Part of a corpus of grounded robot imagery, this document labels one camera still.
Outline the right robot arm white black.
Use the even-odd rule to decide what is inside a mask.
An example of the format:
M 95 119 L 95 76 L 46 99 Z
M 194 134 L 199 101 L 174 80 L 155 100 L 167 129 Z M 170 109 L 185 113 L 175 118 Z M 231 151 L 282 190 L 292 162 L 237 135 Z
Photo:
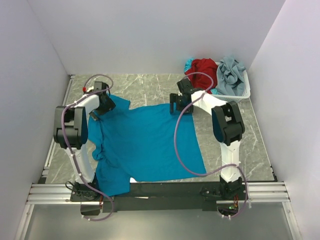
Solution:
M 184 113 L 192 113 L 193 107 L 196 106 L 211 115 L 213 135 L 220 144 L 222 166 L 214 171 L 215 173 L 220 171 L 219 195 L 224 199 L 233 199 L 243 192 L 243 181 L 245 181 L 245 176 L 239 169 L 240 144 L 245 133 L 245 125 L 238 104 L 235 101 L 220 100 L 205 90 L 194 88 L 187 77 L 178 81 L 177 87 L 179 93 L 169 95 L 170 113 L 172 114 L 174 110 L 180 111 L 173 135 L 177 159 L 185 170 L 195 176 L 211 175 L 210 172 L 196 173 L 188 169 L 178 152 L 177 133 L 180 120 Z

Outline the blue t shirt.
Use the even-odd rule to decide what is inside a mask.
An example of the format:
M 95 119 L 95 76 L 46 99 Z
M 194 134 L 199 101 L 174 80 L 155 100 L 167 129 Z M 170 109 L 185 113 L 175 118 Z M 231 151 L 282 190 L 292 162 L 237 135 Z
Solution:
M 176 156 L 174 131 L 179 112 L 170 114 L 167 103 L 130 109 L 130 102 L 112 96 L 115 109 L 88 120 L 88 138 L 95 145 L 96 177 L 108 196 L 130 191 L 130 180 L 157 182 L 192 178 Z M 180 159 L 191 171 L 206 172 L 190 114 L 183 115 L 177 130 Z

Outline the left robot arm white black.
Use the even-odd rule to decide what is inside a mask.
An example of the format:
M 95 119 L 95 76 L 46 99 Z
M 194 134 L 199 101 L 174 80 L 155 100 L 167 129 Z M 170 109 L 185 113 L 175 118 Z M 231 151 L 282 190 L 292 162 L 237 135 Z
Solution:
M 102 81 L 95 81 L 90 88 L 83 87 L 80 99 L 66 106 L 57 106 L 54 113 L 53 139 L 68 155 L 75 172 L 71 185 L 73 202 L 91 202 L 101 198 L 96 173 L 92 168 L 87 151 L 89 138 L 88 120 L 112 111 L 116 104 L 110 98 L 110 86 Z

